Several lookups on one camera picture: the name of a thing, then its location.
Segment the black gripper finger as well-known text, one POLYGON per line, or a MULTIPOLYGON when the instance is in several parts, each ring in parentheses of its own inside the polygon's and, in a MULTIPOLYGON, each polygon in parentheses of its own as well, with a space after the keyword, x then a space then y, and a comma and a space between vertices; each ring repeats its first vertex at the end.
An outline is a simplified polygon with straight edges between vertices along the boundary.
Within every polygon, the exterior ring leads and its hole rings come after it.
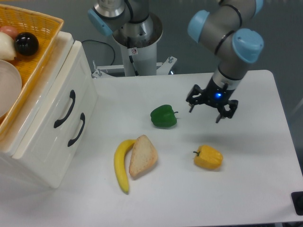
POLYGON ((231 119, 238 108, 238 100, 227 100, 226 102, 217 102, 215 104, 216 109, 219 112, 219 115, 216 118, 216 123, 221 119, 231 119))
POLYGON ((186 97, 186 102, 188 102, 191 113, 196 105, 202 105, 205 103, 204 90, 197 84, 195 84, 186 97))

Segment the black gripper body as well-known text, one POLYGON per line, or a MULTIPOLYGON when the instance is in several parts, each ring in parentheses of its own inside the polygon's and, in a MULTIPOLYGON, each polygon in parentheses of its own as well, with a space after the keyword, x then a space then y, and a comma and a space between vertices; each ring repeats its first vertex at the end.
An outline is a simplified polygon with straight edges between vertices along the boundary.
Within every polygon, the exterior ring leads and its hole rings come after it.
POLYGON ((237 109, 237 100, 230 100, 234 89, 229 89, 227 82, 223 86, 217 85, 211 78, 208 85, 202 92, 203 100, 205 104, 224 110, 225 106, 228 105, 230 109, 237 109))

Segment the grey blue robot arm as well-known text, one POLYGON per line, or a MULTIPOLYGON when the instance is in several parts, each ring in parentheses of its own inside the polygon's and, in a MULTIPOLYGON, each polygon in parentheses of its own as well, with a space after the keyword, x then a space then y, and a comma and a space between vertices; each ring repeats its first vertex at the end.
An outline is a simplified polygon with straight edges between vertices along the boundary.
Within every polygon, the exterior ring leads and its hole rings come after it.
MULTIPOLYGON (((206 88, 194 85, 186 101, 191 107, 205 104, 218 110, 218 119, 232 118, 238 101, 231 95, 263 50, 263 38, 242 27, 263 7, 261 0, 221 0, 219 9, 197 12, 190 20, 188 35, 221 62, 206 88)), ((157 42, 163 27, 149 10, 146 0, 99 0, 88 10, 93 26, 120 45, 126 76, 153 76, 157 42)))

